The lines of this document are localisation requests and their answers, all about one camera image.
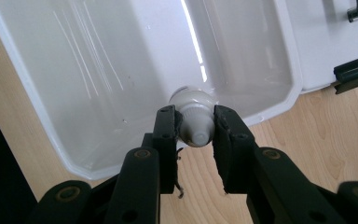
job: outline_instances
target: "white plastic object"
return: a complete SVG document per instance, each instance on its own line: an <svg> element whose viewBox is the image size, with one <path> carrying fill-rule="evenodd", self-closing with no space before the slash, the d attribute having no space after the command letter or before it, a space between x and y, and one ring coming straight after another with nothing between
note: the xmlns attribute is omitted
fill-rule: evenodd
<svg viewBox="0 0 358 224"><path fill-rule="evenodd" d="M195 86L256 124L301 87L285 1L0 0L0 38L65 167L116 175Z"/></svg>
<svg viewBox="0 0 358 224"><path fill-rule="evenodd" d="M176 91L170 102L183 115L180 138L191 147L204 147L213 139L213 109L217 102L194 87Z"/></svg>
<svg viewBox="0 0 358 224"><path fill-rule="evenodd" d="M336 81L334 67L358 59L358 19L347 11L356 1L286 0L295 34L303 93Z"/></svg>

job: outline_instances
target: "wooden floor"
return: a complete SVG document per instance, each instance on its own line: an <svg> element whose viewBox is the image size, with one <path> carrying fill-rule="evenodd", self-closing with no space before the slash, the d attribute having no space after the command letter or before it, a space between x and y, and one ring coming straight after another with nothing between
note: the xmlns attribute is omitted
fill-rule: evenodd
<svg viewBox="0 0 358 224"><path fill-rule="evenodd" d="M36 199L68 179L16 71L0 42L0 128ZM251 128L260 146L284 151L310 181L336 190L358 180L358 89L335 95L333 88L301 95L288 112ZM251 223L243 195L226 195L212 148L181 152L185 197L161 196L161 223ZM95 186L101 181L89 183Z"/></svg>

